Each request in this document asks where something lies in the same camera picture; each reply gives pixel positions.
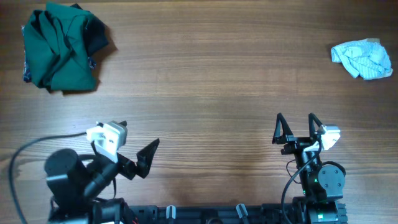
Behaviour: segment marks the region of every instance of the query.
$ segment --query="blue cloth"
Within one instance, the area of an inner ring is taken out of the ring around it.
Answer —
[[[342,63],[354,77],[365,80],[389,77],[391,61],[378,39],[364,39],[339,44],[331,49],[331,61]]]

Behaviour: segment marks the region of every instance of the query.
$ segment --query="wooden tabletop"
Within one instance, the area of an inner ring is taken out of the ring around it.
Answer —
[[[398,76],[354,79],[330,57],[336,44],[377,37],[398,69],[396,2],[81,3],[112,41],[95,55],[98,89],[80,94],[22,81],[21,25],[45,8],[35,2],[0,4],[0,223],[20,223],[7,181],[16,149],[96,121],[128,122],[120,153],[134,160],[160,138],[146,179],[118,176],[117,197],[129,205],[279,203],[293,158],[271,144],[279,112],[297,136],[308,136],[311,112],[340,127],[341,139],[321,159],[347,170],[340,202],[350,223],[398,223]],[[65,147],[91,152],[84,137],[47,141],[16,162],[29,223],[47,219],[44,161]],[[291,185],[286,201],[300,195]],[[112,188],[101,196],[111,198]]]

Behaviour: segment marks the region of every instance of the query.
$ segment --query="black cable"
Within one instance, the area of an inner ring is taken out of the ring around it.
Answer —
[[[289,164],[291,163],[291,162],[293,162],[293,161],[296,161],[295,159],[292,159],[291,161],[288,161],[287,163],[286,163],[286,171],[287,171],[287,173],[289,174],[289,176],[290,177],[292,177],[292,174],[290,174],[290,172],[289,172],[289,170],[288,170],[288,166],[289,166]],[[296,184],[301,184],[301,182],[297,182],[296,180],[293,180]]]
[[[296,178],[296,176],[299,175],[306,168],[306,166],[308,166],[321,153],[321,151],[322,151],[322,140],[319,138],[318,142],[319,142],[319,149],[318,149],[317,153],[315,155],[313,155],[313,157],[311,157],[311,159],[309,161],[307,161],[298,171],[296,171],[293,174],[293,176],[290,178],[290,180],[286,183],[284,191],[282,193],[282,198],[280,200],[281,207],[282,207],[282,214],[284,216],[285,221],[288,224],[292,224],[292,222],[287,217],[286,211],[285,211],[285,196],[286,196],[287,189],[289,188],[289,185],[293,182],[293,180]]]
[[[12,155],[11,161],[10,161],[10,164],[9,164],[9,167],[8,167],[8,182],[9,182],[9,186],[10,186],[10,191],[11,191],[12,199],[13,199],[14,204],[15,204],[15,207],[16,207],[16,209],[17,209],[17,213],[18,213],[18,215],[19,215],[19,218],[21,219],[21,222],[22,222],[23,224],[27,224],[27,222],[26,222],[26,219],[25,219],[24,214],[22,213],[21,206],[19,205],[18,197],[17,197],[16,191],[15,191],[14,180],[12,179],[12,177],[13,177],[13,176],[12,176],[12,168],[14,167],[14,162],[15,162],[16,157],[17,157],[17,156],[19,155],[19,153],[21,153],[23,150],[25,150],[26,148],[28,148],[29,146],[31,146],[31,145],[33,145],[33,144],[35,144],[35,143],[38,143],[38,142],[41,142],[41,141],[45,141],[45,140],[51,140],[51,139],[73,138],[73,137],[78,137],[78,136],[82,136],[82,135],[85,135],[85,134],[86,134],[86,132],[77,133],[77,134],[66,134],[66,135],[61,135],[61,136],[47,136],[47,137],[38,138],[38,139],[35,139],[35,140],[33,140],[33,141],[31,141],[31,142],[28,142],[27,144],[21,146],[21,147],[14,153],[14,155]]]

